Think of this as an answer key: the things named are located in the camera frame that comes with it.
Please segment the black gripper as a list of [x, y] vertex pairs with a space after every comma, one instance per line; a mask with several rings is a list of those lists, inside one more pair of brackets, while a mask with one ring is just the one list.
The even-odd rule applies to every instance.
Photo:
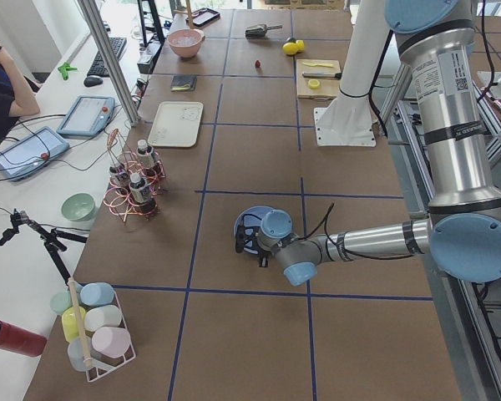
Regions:
[[239, 224], [235, 229], [235, 252], [248, 251], [255, 254], [259, 267], [268, 267], [269, 252], [258, 244], [258, 226]]

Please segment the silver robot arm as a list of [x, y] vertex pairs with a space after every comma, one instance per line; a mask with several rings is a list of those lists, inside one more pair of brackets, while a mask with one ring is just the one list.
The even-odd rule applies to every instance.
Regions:
[[501, 190], [493, 184], [468, 64], [474, 1], [363, 1], [337, 97], [317, 112], [320, 146], [371, 146], [370, 98], [391, 39], [411, 71], [434, 185], [424, 220], [331, 235], [298, 236], [291, 217], [244, 211], [235, 249], [261, 264], [273, 256], [289, 282], [313, 278], [318, 265], [354, 258], [430, 253], [439, 268], [464, 281], [501, 277]]

